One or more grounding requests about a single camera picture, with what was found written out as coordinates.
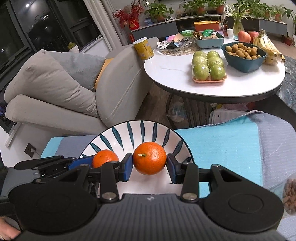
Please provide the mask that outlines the person's left hand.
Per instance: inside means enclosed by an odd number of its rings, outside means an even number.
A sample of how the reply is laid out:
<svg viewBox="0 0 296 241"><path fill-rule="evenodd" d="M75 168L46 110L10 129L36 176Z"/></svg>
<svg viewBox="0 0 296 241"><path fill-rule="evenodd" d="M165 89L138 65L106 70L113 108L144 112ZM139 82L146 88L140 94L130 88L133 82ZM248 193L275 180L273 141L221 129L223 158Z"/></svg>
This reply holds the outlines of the person's left hand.
<svg viewBox="0 0 296 241"><path fill-rule="evenodd" d="M6 222L5 217L1 217L0 236L1 240L13 240L21 234L21 231Z"/></svg>

